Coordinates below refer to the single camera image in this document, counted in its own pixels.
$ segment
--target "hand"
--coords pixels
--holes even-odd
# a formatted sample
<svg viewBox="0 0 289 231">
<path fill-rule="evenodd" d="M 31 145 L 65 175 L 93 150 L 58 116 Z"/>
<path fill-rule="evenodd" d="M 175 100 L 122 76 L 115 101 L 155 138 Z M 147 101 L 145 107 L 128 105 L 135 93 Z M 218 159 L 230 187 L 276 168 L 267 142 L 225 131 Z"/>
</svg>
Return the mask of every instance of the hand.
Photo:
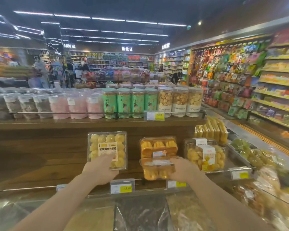
<svg viewBox="0 0 289 231">
<path fill-rule="evenodd" d="M 171 180 L 188 183 L 191 179 L 200 173 L 197 165 L 194 165 L 187 159 L 179 157 L 171 158 L 170 161 L 174 163 L 174 167 L 176 168 L 176 171 L 169 175 Z"/>
<path fill-rule="evenodd" d="M 96 185 L 104 185 L 110 182 L 119 173 L 118 170 L 109 169 L 113 156 L 113 154 L 103 154 L 91 162 L 86 163 L 82 174 L 94 179 L 92 181 L 94 181 Z"/>
</svg>

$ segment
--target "green label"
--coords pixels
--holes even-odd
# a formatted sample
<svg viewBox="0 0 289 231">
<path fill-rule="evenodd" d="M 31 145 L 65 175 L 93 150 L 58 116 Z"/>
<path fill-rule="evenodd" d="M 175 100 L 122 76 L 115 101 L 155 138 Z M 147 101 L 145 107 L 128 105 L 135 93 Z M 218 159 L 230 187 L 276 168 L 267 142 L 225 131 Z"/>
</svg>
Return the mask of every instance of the green label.
<svg viewBox="0 0 289 231">
<path fill-rule="evenodd" d="M 148 111 L 157 110 L 158 108 L 158 95 L 157 94 L 153 94 L 153 95 L 146 94 L 144 99 L 145 99 L 144 101 L 145 110 L 148 110 Z"/>
<path fill-rule="evenodd" d="M 131 108 L 133 110 L 133 113 L 142 113 L 144 111 L 144 107 L 145 107 L 144 97 L 145 97 L 144 95 L 132 96 Z M 132 117 L 141 118 L 143 117 L 143 114 L 133 114 Z"/>
<path fill-rule="evenodd" d="M 119 113 L 130 113 L 131 112 L 131 94 L 118 95 L 118 112 Z M 120 118 L 128 118 L 130 114 L 119 114 Z"/>
<path fill-rule="evenodd" d="M 104 112 L 105 113 L 114 113 L 117 112 L 117 96 L 116 95 L 107 95 L 103 94 L 104 100 Z M 114 114 L 105 115 L 106 118 L 115 118 Z"/>
</svg>

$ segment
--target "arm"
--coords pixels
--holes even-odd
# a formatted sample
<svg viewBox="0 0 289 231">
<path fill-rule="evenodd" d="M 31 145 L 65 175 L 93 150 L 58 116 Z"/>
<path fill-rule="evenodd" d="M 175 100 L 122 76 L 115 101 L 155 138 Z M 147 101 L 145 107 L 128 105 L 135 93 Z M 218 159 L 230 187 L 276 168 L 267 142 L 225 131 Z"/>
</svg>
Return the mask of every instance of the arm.
<svg viewBox="0 0 289 231">
<path fill-rule="evenodd" d="M 112 158 L 113 155 L 102 155 L 86 163 L 80 175 L 10 231 L 62 231 L 90 191 L 119 173 L 109 169 Z"/>
<path fill-rule="evenodd" d="M 212 182 L 196 165 L 181 157 L 171 161 L 176 172 L 170 178 L 189 184 L 207 209 L 218 231 L 274 230 L 251 209 Z"/>
</svg>

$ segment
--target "green jar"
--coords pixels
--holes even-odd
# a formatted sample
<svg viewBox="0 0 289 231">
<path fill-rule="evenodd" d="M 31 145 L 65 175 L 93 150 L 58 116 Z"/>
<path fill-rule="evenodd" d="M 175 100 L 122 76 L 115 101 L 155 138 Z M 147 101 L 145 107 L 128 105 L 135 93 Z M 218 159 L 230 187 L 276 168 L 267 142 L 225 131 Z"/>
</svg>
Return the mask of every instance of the green jar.
<svg viewBox="0 0 289 231">
<path fill-rule="evenodd" d="M 114 88 L 103 88 L 103 101 L 104 101 L 104 112 L 114 113 L 118 112 L 117 109 L 117 93 Z M 105 118 L 112 119 L 115 118 L 115 114 L 105 114 Z"/>
<path fill-rule="evenodd" d="M 154 111 L 158 108 L 158 90 L 154 88 L 146 88 L 144 95 L 144 109 Z"/>
<path fill-rule="evenodd" d="M 131 89 L 119 88 L 117 89 L 117 99 L 118 99 L 118 113 L 119 118 L 129 118 L 131 117 Z"/>
<path fill-rule="evenodd" d="M 133 113 L 143 113 L 145 109 L 144 89 L 134 88 L 131 90 L 131 108 Z M 142 118 L 143 114 L 132 114 L 133 118 Z"/>
</svg>

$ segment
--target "overhead sign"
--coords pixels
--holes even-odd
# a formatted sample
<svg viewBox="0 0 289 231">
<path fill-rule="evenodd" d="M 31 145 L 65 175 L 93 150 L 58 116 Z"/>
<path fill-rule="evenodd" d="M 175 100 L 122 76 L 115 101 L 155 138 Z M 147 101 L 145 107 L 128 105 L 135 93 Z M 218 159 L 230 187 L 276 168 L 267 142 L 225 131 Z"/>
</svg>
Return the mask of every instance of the overhead sign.
<svg viewBox="0 0 289 231">
<path fill-rule="evenodd" d="M 122 47 L 122 51 L 128 51 L 128 52 L 132 52 L 133 51 L 133 47 Z"/>
<path fill-rule="evenodd" d="M 163 46 L 162 46 L 162 49 L 167 49 L 167 48 L 169 48 L 170 47 L 170 43 L 167 43 L 167 44 L 164 44 Z"/>
<path fill-rule="evenodd" d="M 63 47 L 67 49 L 76 49 L 74 44 L 63 44 Z"/>
</svg>

